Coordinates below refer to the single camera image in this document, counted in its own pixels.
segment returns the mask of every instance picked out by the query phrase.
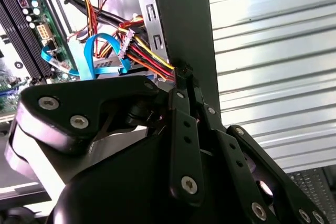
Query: yellow wire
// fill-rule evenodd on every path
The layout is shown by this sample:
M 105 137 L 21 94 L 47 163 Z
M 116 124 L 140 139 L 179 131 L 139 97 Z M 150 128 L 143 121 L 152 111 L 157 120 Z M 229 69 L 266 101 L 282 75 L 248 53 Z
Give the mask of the yellow wire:
M 87 10 L 88 10 L 88 19 L 89 19 L 89 27 L 88 27 L 88 29 L 89 29 L 89 36 L 92 36 L 93 35 L 93 33 L 92 33 L 92 20 L 91 20 L 91 12 L 90 12 L 90 0 L 85 0 L 85 4 L 86 4 L 86 6 L 87 6 Z
M 111 45 L 108 45 L 107 47 L 105 47 L 105 49 L 103 50 L 103 52 L 101 52 L 100 56 L 102 58 L 104 58 L 105 55 L 107 54 L 107 52 L 111 49 L 111 47 L 112 47 Z
M 128 30 L 123 29 L 123 28 L 119 28 L 120 31 L 123 31 L 124 33 L 127 33 Z M 141 41 L 141 39 L 137 36 L 135 36 L 136 41 L 140 44 L 140 46 L 142 46 L 148 53 L 150 53 L 150 55 L 157 59 L 159 62 L 161 62 L 162 64 L 164 64 L 166 67 L 170 68 L 170 69 L 174 69 L 174 67 L 172 65 L 169 65 L 167 62 L 165 62 L 163 59 L 161 59 L 159 56 L 157 56 L 151 49 L 149 49 L 144 42 Z

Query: metal bracket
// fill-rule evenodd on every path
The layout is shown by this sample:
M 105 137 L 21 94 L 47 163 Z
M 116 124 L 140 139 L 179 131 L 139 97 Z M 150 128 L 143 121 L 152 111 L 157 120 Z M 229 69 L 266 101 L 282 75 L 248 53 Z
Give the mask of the metal bracket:
M 139 0 L 139 3 L 151 49 L 154 53 L 167 61 L 168 55 L 156 0 Z

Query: capacitor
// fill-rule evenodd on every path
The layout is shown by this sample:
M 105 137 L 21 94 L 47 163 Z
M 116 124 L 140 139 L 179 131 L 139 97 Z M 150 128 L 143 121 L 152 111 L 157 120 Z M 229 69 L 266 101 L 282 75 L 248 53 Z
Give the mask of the capacitor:
M 34 8 L 34 9 L 33 9 L 33 13 L 34 13 L 36 16 L 38 16 L 38 15 L 41 14 L 41 10 L 40 10 L 39 8 Z
M 34 23 L 29 23 L 29 27 L 30 27 L 31 29 L 34 29 L 34 28 L 36 27 L 36 25 L 35 25 Z
M 40 0 L 32 0 L 31 1 L 31 6 L 32 7 L 39 7 L 41 5 L 41 1 Z
M 28 22 L 32 22 L 34 19 L 35 19 L 35 17 L 32 16 L 32 15 L 27 15 L 27 16 L 26 16 L 26 20 L 27 20 Z
M 28 8 L 23 8 L 23 9 L 22 9 L 22 13 L 23 13 L 24 15 L 28 15 L 30 12 L 31 12 L 31 10 L 29 10 Z

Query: black metal arm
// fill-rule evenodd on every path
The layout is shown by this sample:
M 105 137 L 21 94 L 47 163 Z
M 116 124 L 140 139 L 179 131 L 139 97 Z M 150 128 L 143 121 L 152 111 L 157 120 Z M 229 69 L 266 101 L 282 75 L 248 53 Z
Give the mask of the black metal arm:
M 10 141 L 76 159 L 138 125 L 147 137 L 66 184 L 55 223 L 328 223 L 242 127 L 223 127 L 187 66 L 169 93 L 140 76 L 26 89 Z

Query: orange wire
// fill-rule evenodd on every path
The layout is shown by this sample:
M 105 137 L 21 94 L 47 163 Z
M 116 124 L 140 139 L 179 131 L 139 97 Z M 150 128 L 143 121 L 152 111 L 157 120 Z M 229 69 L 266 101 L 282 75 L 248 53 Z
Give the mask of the orange wire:
M 148 69 L 152 70 L 154 73 L 156 73 L 156 74 L 158 74 L 159 76 L 161 76 L 161 78 L 162 78 L 163 80 L 165 80 L 165 81 L 167 80 L 167 78 L 166 78 L 165 76 L 163 76 L 160 72 L 156 71 L 154 68 L 152 68 L 152 67 L 148 66 L 147 64 L 145 64 L 145 63 L 143 63 L 143 62 L 137 60 L 135 57 L 131 56 L 130 54 L 127 54 L 127 56 L 128 56 L 128 58 L 130 58 L 131 60 L 133 60 L 133 61 L 135 61 L 135 62 L 137 62 L 137 63 L 143 65 L 145 68 L 148 68 Z

